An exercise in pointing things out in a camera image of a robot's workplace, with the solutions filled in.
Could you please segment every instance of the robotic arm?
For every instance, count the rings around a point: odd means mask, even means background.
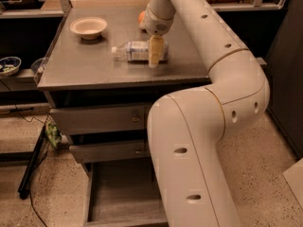
[[[151,0],[143,20],[157,64],[177,12],[212,84],[158,99],[148,118],[151,158],[169,226],[241,226],[216,144],[257,121],[269,85],[257,60],[206,0]]]

